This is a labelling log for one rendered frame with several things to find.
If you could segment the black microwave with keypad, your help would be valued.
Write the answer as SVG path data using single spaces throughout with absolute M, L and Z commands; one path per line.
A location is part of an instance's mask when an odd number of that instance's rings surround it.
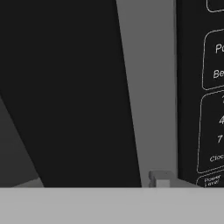
M 209 0 L 116 0 L 140 185 L 151 170 L 196 175 L 203 39 L 224 26 Z

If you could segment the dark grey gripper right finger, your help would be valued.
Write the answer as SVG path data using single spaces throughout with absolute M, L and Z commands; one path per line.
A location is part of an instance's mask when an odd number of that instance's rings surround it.
M 176 178 L 171 171 L 150 171 L 149 187 L 196 188 L 195 184 Z

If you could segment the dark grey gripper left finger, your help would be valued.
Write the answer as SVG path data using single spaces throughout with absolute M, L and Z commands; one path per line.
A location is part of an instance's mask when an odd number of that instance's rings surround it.
M 43 185 L 40 178 L 36 178 L 36 179 L 30 180 L 28 182 L 25 182 L 23 184 L 17 185 L 17 187 L 19 187 L 19 188 L 22 188 L 22 187 L 35 187 L 35 188 L 37 188 L 37 187 L 43 187 L 43 186 L 44 185 Z

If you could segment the black microwave door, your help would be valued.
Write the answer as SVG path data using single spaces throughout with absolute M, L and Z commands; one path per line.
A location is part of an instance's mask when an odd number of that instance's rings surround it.
M 116 0 L 0 0 L 0 96 L 46 187 L 139 187 Z

